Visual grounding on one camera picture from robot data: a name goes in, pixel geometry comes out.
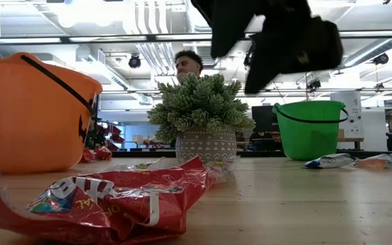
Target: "green bucket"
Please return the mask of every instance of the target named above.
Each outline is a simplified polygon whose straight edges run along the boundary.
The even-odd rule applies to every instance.
[[[278,117],[282,146],[287,157],[298,161],[317,159],[337,150],[338,124],[348,119],[339,101],[303,101],[280,105]],[[340,120],[340,111],[347,117]]]

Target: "man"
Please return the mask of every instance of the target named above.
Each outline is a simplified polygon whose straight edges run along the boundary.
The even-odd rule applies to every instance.
[[[201,57],[192,50],[183,50],[175,54],[175,64],[178,70],[176,78],[180,83],[185,75],[193,72],[199,77],[203,70]]]

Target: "black handle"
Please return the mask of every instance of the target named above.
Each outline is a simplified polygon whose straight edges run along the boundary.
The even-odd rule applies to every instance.
[[[48,71],[45,67],[41,66],[39,63],[35,62],[33,59],[31,59],[25,55],[22,55],[21,59],[24,60],[25,62],[27,62],[32,67],[39,70],[40,72],[42,72],[44,75],[46,75],[49,78],[51,78],[52,80],[54,80],[54,82],[56,82],[60,86],[62,86],[67,92],[69,92],[78,101],[80,101],[87,108],[87,110],[89,110],[89,112],[93,115],[92,105],[87,100],[85,100],[79,93],[77,93],[72,87],[70,87],[67,83],[62,81],[62,79],[60,79],[59,77],[54,75],[51,71]]]
[[[343,118],[343,119],[340,119],[340,120],[305,120],[305,119],[300,119],[300,118],[293,118],[292,116],[289,116],[289,115],[285,114],[284,112],[281,112],[278,109],[278,106],[275,105],[273,108],[279,114],[281,114],[282,116],[284,116],[284,117],[286,117],[286,118],[288,118],[290,120],[295,120],[296,122],[300,122],[300,123],[319,123],[319,124],[323,124],[323,123],[327,123],[327,124],[329,124],[329,123],[342,123],[342,122],[344,122],[345,120],[348,119],[348,112],[344,108],[342,108],[341,110],[346,114],[346,118]]]

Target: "white patterned pot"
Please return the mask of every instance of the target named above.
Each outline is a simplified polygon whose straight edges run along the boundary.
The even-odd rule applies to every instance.
[[[196,156],[200,156],[204,163],[222,161],[234,157],[236,153],[235,130],[229,126],[217,134],[209,134],[206,129],[194,127],[176,139],[176,158],[181,164]]]

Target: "red chip bag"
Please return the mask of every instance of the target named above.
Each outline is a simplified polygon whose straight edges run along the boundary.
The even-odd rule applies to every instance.
[[[0,228],[74,244],[139,244],[186,231],[186,212],[211,186],[199,158],[181,167],[107,171],[55,182],[27,210],[0,192]]]
[[[105,146],[101,146],[95,149],[97,160],[110,160],[112,158],[112,152]]]
[[[90,163],[96,160],[95,152],[85,148],[82,152],[82,158],[80,160],[80,163]]]

